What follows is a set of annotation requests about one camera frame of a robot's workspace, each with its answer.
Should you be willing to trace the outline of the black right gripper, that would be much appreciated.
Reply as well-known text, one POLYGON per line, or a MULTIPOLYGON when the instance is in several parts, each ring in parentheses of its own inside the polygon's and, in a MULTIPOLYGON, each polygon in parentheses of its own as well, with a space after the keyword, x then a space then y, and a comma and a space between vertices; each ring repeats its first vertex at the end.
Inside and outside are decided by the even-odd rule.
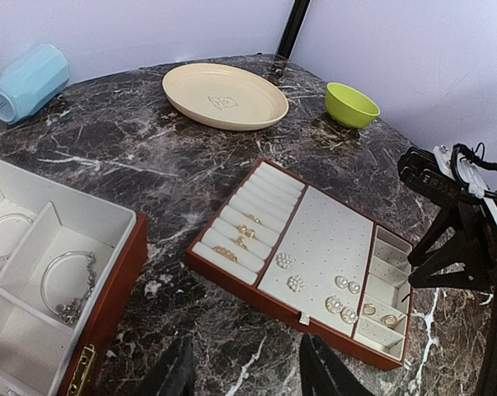
POLYGON ((441 209, 408 255, 415 288, 447 287, 493 293, 476 395, 497 395, 497 225, 482 205, 441 209))

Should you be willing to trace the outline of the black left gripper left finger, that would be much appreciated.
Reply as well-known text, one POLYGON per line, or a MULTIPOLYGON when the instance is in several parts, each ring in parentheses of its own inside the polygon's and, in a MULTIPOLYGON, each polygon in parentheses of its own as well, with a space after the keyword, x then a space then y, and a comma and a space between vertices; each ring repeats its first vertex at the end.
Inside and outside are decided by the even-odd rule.
POLYGON ((135 395, 194 395, 195 364, 191 337, 180 337, 162 353, 135 395))

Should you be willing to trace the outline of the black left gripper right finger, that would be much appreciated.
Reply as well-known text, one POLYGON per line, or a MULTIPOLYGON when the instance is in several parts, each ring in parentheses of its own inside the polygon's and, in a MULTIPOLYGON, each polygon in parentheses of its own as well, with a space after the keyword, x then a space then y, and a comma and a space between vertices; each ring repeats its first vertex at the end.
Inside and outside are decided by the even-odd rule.
POLYGON ((299 364, 302 395, 373 395, 319 335, 302 335, 299 364))

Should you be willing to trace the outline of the red earring tray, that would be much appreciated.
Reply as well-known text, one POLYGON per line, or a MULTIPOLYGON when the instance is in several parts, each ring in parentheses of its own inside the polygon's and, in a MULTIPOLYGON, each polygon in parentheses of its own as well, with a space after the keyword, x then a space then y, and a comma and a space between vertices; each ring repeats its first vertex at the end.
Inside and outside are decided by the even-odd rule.
POLYGON ((186 264, 209 281, 262 312, 380 370, 404 363, 410 335, 411 244, 390 229, 268 160, 242 180, 192 242, 186 264), (275 256, 296 262, 284 270, 275 256), (287 279, 300 275, 306 288, 294 293, 287 279), (337 276, 361 285, 353 295, 337 276), (354 325, 326 310, 330 295, 352 307, 354 325), (363 305, 374 303, 373 316, 363 305), (382 316, 400 322, 388 328, 382 316))

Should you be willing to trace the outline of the red wooden jewelry box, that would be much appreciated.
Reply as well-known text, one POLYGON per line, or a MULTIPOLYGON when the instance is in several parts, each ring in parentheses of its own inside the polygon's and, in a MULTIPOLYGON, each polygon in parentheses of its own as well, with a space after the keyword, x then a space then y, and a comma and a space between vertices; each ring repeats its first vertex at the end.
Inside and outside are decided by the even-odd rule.
POLYGON ((0 160, 0 395, 89 395, 147 260, 144 214, 0 160))

